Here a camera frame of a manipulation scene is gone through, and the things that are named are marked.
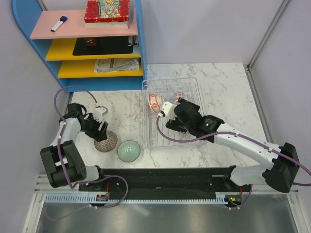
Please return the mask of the brown lattice bowl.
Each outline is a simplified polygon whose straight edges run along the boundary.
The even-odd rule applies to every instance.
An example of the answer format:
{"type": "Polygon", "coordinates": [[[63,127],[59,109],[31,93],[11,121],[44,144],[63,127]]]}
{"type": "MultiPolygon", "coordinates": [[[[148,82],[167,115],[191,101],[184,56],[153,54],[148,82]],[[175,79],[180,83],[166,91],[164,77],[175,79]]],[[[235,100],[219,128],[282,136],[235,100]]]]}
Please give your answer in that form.
{"type": "Polygon", "coordinates": [[[112,151],[118,142],[117,135],[112,131],[106,132],[107,139],[102,141],[94,141],[95,149],[99,152],[110,152],[112,151]]]}

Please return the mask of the blue triangle pattern bowl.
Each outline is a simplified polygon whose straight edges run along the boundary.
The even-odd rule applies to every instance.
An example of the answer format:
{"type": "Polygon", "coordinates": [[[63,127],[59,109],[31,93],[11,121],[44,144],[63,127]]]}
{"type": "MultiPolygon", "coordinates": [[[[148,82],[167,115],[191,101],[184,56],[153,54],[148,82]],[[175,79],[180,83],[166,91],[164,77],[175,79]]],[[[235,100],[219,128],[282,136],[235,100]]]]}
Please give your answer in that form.
{"type": "Polygon", "coordinates": [[[180,98],[184,98],[184,93],[182,93],[182,92],[176,92],[176,93],[174,93],[174,100],[175,100],[175,103],[176,104],[179,104],[179,99],[180,98]]]}

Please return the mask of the orange floral bowl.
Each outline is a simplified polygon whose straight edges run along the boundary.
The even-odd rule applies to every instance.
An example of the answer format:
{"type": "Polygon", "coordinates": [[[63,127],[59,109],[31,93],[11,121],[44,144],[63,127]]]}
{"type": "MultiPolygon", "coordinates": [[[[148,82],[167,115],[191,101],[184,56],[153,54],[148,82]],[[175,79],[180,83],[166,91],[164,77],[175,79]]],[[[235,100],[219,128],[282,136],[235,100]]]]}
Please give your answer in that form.
{"type": "Polygon", "coordinates": [[[163,97],[159,94],[148,95],[148,105],[155,114],[158,114],[160,112],[163,101],[163,97]]]}

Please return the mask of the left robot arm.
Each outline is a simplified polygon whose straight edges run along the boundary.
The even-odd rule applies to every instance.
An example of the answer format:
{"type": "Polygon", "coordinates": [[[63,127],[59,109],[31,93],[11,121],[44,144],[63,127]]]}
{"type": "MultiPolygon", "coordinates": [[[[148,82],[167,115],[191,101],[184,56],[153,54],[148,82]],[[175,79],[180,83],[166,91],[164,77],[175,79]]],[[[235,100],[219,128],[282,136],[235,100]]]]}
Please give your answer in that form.
{"type": "Polygon", "coordinates": [[[68,105],[68,112],[59,121],[59,130],[50,146],[40,151],[40,156],[50,185],[53,188],[89,182],[96,191],[105,189],[107,180],[99,166],[86,166],[76,145],[80,132],[95,141],[107,139],[108,123],[104,116],[108,109],[96,105],[92,113],[78,103],[68,105]]]}

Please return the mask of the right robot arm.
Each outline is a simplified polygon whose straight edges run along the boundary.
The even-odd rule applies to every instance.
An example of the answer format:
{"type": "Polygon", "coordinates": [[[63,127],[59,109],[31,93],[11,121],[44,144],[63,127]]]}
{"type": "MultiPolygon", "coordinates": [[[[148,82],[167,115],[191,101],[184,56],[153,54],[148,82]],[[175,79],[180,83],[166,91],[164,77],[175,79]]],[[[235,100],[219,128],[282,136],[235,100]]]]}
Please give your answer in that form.
{"type": "Polygon", "coordinates": [[[278,192],[289,193],[299,170],[294,145],[280,146],[261,141],[234,129],[218,117],[202,116],[199,109],[198,105],[180,98],[178,104],[162,103],[159,115],[168,118],[168,129],[226,146],[258,163],[257,166],[230,166],[222,180],[226,190],[266,183],[278,192]]]}

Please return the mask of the pale green bowl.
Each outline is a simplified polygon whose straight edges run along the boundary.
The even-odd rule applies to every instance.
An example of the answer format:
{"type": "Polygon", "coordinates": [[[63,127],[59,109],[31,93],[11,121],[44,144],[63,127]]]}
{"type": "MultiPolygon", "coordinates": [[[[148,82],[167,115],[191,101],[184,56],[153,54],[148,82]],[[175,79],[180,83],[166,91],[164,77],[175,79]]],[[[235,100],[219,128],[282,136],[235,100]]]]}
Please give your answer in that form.
{"type": "Polygon", "coordinates": [[[130,163],[138,159],[140,151],[140,146],[136,141],[127,140],[119,145],[117,154],[120,160],[130,163]]]}

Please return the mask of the folded newspaper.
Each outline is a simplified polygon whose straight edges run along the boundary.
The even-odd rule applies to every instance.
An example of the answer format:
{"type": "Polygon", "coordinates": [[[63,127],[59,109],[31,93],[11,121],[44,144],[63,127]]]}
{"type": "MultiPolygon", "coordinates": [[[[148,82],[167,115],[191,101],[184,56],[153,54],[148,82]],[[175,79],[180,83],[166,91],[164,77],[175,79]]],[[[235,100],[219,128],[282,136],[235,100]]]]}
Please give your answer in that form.
{"type": "Polygon", "coordinates": [[[94,65],[95,73],[136,71],[140,69],[140,58],[98,59],[94,65]]]}

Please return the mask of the blue shelf unit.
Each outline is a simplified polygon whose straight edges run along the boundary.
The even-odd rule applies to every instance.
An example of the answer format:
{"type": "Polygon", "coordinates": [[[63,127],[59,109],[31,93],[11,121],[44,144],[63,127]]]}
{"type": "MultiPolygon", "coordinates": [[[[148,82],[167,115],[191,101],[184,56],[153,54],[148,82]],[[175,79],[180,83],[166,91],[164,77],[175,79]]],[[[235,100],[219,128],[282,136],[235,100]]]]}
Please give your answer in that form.
{"type": "Polygon", "coordinates": [[[128,29],[92,29],[84,25],[84,10],[44,11],[36,0],[15,0],[13,13],[18,26],[62,87],[75,92],[140,90],[147,77],[147,56],[142,4],[134,2],[128,29]],[[67,16],[57,31],[51,28],[67,16]],[[128,47],[128,36],[138,36],[139,44],[128,47]],[[97,46],[86,46],[83,38],[97,37],[97,46]],[[95,73],[98,59],[140,58],[140,69],[95,73]]]}

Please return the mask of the dark red box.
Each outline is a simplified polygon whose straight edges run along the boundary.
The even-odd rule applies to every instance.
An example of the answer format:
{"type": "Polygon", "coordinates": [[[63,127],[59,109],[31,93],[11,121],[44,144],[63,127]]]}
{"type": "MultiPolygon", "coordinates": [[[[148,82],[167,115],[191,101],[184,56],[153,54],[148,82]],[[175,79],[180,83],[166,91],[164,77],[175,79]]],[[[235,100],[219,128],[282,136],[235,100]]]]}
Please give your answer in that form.
{"type": "Polygon", "coordinates": [[[83,40],[86,46],[97,46],[98,43],[97,37],[85,37],[83,40]]]}

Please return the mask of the red patterned book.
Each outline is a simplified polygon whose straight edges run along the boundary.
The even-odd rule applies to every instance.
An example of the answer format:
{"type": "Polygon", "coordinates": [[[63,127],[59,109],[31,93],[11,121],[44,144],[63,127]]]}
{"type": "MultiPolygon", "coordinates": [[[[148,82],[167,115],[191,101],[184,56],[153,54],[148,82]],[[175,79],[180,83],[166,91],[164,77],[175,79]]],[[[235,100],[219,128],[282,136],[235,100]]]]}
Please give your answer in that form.
{"type": "Polygon", "coordinates": [[[88,0],[84,16],[86,28],[128,29],[129,0],[88,0]]]}

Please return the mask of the blue white marker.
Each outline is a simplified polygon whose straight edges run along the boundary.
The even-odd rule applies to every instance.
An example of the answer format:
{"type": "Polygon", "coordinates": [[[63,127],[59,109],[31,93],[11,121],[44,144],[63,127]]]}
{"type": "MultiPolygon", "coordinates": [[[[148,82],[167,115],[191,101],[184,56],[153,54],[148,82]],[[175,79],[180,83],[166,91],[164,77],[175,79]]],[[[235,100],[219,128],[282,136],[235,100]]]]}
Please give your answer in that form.
{"type": "Polygon", "coordinates": [[[61,16],[59,21],[51,28],[51,32],[55,32],[58,30],[58,28],[64,23],[66,22],[68,19],[67,16],[61,16]]]}

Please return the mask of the aluminium frame post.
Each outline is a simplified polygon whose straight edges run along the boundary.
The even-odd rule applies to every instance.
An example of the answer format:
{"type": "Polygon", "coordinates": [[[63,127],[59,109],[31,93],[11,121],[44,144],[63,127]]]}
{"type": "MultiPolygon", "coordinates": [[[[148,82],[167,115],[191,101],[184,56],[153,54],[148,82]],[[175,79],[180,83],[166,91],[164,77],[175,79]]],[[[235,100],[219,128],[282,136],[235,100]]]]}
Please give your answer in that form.
{"type": "Polygon", "coordinates": [[[267,30],[265,31],[262,39],[260,40],[254,54],[252,55],[250,61],[248,62],[247,65],[245,65],[245,68],[248,72],[252,69],[254,66],[255,62],[257,61],[259,55],[261,54],[262,50],[264,49],[266,43],[268,42],[270,36],[272,35],[273,31],[275,30],[277,24],[281,20],[283,14],[285,13],[288,5],[291,3],[291,0],[283,0],[278,7],[274,17],[272,18],[267,30]]]}

